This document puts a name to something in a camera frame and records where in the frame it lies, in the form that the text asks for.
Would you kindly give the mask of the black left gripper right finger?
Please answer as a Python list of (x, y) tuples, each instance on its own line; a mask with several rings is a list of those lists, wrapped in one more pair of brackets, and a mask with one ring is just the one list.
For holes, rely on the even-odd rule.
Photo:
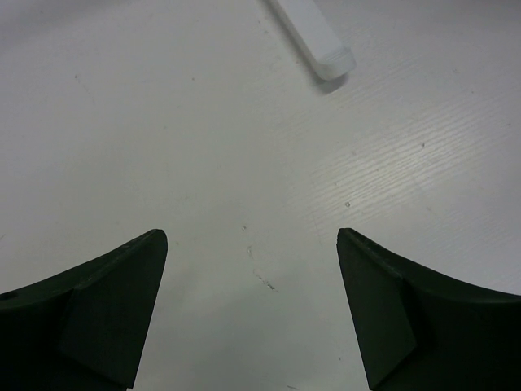
[(372, 390), (517, 390), (520, 298), (443, 275), (351, 228), (337, 253)]

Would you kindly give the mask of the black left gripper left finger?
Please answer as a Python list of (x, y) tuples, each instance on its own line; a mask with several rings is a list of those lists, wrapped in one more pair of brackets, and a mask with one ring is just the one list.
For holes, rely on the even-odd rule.
[(154, 229), (1, 295), (3, 390), (134, 387), (167, 258)]

